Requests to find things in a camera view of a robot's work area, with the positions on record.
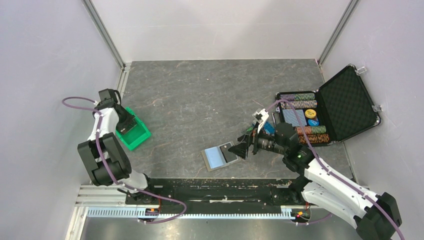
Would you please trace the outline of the grey card holder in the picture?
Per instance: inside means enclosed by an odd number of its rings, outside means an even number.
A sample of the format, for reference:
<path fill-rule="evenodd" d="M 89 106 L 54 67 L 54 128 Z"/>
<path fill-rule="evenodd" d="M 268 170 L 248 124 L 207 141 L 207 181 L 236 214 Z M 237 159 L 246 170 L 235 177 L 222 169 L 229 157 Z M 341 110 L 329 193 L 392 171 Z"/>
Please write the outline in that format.
<path fill-rule="evenodd" d="M 206 148 L 201 151 L 201 156 L 204 160 L 205 167 L 208 172 L 227 167 L 228 165 L 237 163 L 241 160 L 241 158 L 238 157 L 238 160 L 236 161 L 233 161 L 231 163 L 225 163 L 224 156 L 219 148 L 221 145 L 223 144 Z"/>

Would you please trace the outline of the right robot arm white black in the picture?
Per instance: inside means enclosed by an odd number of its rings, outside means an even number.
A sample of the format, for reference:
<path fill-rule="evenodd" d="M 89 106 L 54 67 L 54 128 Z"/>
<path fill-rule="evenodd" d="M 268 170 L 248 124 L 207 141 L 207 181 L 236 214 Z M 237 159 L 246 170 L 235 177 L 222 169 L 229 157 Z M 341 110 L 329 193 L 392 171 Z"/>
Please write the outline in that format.
<path fill-rule="evenodd" d="M 345 177 L 300 143 L 298 132 L 289 123 L 278 123 L 273 135 L 259 125 L 238 138 L 229 152 L 246 159 L 265 150 L 283 156 L 282 161 L 299 177 L 289 185 L 289 199 L 295 204 L 316 205 L 351 225 L 363 240 L 389 240 L 394 234 L 404 239 L 402 218 L 396 199 L 387 192 L 379 195 Z"/>

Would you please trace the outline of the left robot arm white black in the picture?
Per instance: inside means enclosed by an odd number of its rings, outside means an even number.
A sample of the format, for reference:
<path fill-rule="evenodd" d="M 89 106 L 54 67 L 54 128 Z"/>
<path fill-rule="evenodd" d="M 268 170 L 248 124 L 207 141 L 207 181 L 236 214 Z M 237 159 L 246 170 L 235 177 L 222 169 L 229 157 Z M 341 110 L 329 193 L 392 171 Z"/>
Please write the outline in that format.
<path fill-rule="evenodd" d="M 92 112 L 92 132 L 77 146 L 89 178 L 96 186 L 119 184 L 128 187 L 130 193 L 138 190 L 139 199 L 151 204 L 157 198 L 157 190 L 149 185 L 146 174 L 132 168 L 124 150 L 135 150 L 151 133 L 129 107 L 122 106 L 117 90 L 103 89 L 99 97 Z"/>

